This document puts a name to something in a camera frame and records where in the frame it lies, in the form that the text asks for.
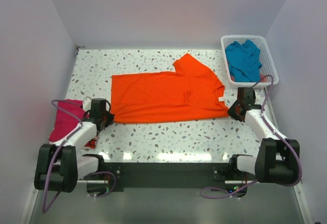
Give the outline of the orange t shirt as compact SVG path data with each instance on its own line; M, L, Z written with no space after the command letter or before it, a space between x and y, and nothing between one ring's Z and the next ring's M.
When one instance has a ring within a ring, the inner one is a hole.
M173 63L175 70L113 75L111 111L123 124L182 122L225 118L225 86L190 54Z

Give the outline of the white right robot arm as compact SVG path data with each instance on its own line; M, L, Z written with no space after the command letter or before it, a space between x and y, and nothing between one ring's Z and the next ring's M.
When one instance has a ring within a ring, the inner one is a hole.
M237 99L227 113L246 123L261 143L257 156L234 154L229 159L227 172L231 178L238 180L248 173L260 183L295 186L300 182L300 145L281 134L268 119L264 106L256 103L253 88L239 87Z

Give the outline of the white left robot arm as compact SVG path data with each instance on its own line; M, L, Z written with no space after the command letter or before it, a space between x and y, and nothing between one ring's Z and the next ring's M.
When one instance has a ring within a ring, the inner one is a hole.
M60 140L40 147L34 176L37 190L72 192L79 179L87 175L101 179L106 173L105 165L96 156L87 155L79 161L77 153L113 122L109 101L85 98L79 106L83 110L81 118L60 107L60 103L77 104L66 100L51 101L57 110L76 119L77 124Z

